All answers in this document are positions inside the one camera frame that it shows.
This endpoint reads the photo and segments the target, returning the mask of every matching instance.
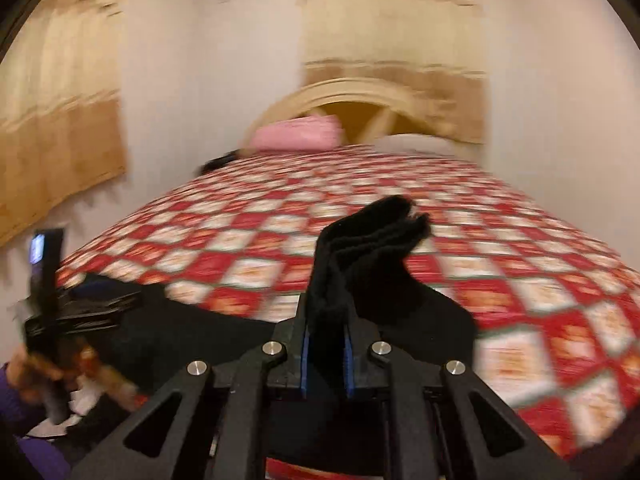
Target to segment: pink pillow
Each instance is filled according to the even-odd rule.
[[[338,117],[300,117],[258,128],[249,148],[285,152],[324,152],[340,146]]]

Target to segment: pillow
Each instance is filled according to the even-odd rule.
[[[340,146],[338,117],[301,117],[258,128],[249,149],[286,152],[324,152]]]
[[[420,153],[433,158],[455,156],[452,140],[423,134],[397,134],[380,137],[373,147],[381,153]]]

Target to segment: purple clothing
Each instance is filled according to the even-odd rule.
[[[24,436],[44,420],[45,413],[42,407],[22,402],[6,380],[6,365],[0,369],[0,416],[8,426],[17,428],[18,446],[44,480],[63,480],[69,475],[69,464],[52,443]]]

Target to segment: lit screen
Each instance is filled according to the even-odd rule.
[[[44,252],[44,235],[38,235],[31,240],[31,249],[29,251],[29,261],[31,265],[40,263]]]

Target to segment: white pillow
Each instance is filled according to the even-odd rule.
[[[420,153],[433,158],[455,156],[452,140],[423,134],[397,134],[374,140],[373,147],[380,153]]]

